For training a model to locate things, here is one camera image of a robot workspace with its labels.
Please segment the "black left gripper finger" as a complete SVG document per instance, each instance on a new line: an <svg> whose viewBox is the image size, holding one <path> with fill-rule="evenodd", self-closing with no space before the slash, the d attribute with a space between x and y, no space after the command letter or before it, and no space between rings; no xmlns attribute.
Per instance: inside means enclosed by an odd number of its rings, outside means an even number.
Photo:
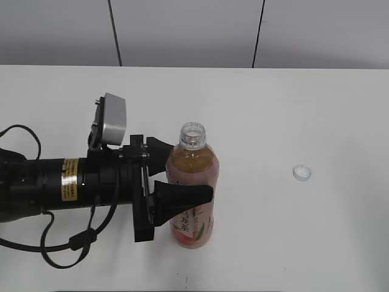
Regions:
<svg viewBox="0 0 389 292"><path fill-rule="evenodd" d="M155 181L153 196L153 225L162 226L186 210L210 203L213 199L213 187L182 186Z"/></svg>
<svg viewBox="0 0 389 292"><path fill-rule="evenodd" d="M168 157L174 148L174 145L162 142L155 137L147 137L146 139L148 153L148 174L154 176L163 173L166 170Z"/></svg>

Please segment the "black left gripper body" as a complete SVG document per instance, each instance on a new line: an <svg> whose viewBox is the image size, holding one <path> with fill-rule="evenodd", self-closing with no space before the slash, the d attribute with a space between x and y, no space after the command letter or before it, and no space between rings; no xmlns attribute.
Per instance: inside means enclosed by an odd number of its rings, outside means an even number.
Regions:
<svg viewBox="0 0 389 292"><path fill-rule="evenodd" d="M131 135L130 144L111 149L106 143L89 148L84 162L84 187L91 192L94 205L109 206L103 222L90 232L96 238L110 223L120 204L131 204L134 240L154 239L154 223L148 198L148 146L142 135Z"/></svg>

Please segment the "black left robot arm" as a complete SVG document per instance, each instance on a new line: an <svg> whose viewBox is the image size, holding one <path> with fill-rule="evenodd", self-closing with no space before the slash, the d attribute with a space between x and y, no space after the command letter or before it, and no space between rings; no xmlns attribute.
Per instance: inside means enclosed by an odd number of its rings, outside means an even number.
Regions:
<svg viewBox="0 0 389 292"><path fill-rule="evenodd" d="M130 204L134 239L152 241L154 230L180 213L211 202L208 183L180 186L150 176L165 171L172 146L154 137L132 135L119 149L90 150L84 158L34 159L7 151L1 156L1 221L63 210Z"/></svg>

